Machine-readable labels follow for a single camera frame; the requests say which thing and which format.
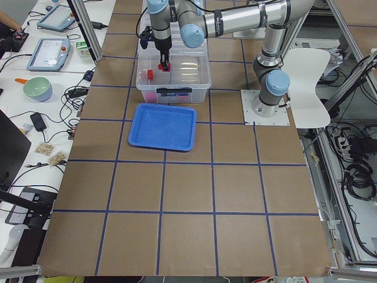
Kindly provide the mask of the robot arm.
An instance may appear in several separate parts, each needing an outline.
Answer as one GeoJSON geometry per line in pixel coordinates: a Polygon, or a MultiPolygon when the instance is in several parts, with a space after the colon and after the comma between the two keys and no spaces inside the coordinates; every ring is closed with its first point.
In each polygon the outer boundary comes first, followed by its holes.
{"type": "Polygon", "coordinates": [[[312,5],[313,1],[249,1],[243,6],[201,14],[193,1],[147,1],[151,24],[138,37],[142,48],[154,42],[160,52],[161,69],[169,71],[172,22],[178,22],[181,39],[188,48],[199,47],[206,38],[265,28],[261,52],[253,63],[262,89],[253,100],[252,109],[260,117],[272,117],[290,86],[289,76],[280,68],[286,30],[306,15],[312,5]]]}

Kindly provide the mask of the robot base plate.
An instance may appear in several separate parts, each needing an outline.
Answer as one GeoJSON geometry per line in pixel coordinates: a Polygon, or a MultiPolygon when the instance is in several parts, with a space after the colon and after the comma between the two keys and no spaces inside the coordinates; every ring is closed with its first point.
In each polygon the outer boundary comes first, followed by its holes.
{"type": "Polygon", "coordinates": [[[247,126],[290,126],[283,97],[276,106],[259,100],[260,90],[241,90],[244,123],[247,126]]]}

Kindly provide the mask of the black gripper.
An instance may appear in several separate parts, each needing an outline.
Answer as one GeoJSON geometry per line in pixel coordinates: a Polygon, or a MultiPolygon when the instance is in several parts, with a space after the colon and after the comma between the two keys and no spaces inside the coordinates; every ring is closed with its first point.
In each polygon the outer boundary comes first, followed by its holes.
{"type": "Polygon", "coordinates": [[[141,48],[146,50],[148,43],[154,42],[155,48],[161,52],[160,64],[164,65],[165,71],[170,71],[169,51],[172,47],[171,33],[168,32],[167,35],[162,35],[157,38],[154,36],[153,31],[151,26],[146,26],[144,31],[139,35],[141,48]]]}

